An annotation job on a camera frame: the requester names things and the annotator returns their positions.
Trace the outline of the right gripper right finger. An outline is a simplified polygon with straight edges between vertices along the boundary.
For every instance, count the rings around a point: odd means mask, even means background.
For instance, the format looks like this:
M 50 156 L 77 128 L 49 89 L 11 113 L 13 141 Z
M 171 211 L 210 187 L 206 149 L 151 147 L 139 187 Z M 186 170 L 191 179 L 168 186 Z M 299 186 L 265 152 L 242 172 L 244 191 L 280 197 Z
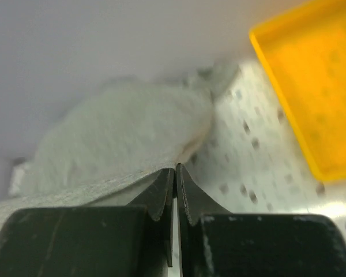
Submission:
M 233 214 L 176 167 L 182 276 L 346 276 L 346 242 L 326 216 Z

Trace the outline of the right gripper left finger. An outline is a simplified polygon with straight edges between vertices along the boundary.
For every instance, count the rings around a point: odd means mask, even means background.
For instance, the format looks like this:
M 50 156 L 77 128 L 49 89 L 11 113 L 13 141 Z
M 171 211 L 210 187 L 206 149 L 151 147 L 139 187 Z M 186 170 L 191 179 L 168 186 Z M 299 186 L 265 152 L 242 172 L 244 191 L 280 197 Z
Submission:
M 166 276 L 175 171 L 124 206 L 26 208 L 0 231 L 0 276 Z

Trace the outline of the grey t shirt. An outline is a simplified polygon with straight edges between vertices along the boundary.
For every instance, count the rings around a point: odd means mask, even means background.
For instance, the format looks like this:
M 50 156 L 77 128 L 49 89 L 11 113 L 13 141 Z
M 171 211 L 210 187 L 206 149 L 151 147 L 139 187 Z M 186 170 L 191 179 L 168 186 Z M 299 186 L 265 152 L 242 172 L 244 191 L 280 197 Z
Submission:
M 103 85 L 42 138 L 16 197 L 0 202 L 0 230 L 20 209 L 83 206 L 187 162 L 238 70 L 222 61 L 175 83 L 122 77 Z

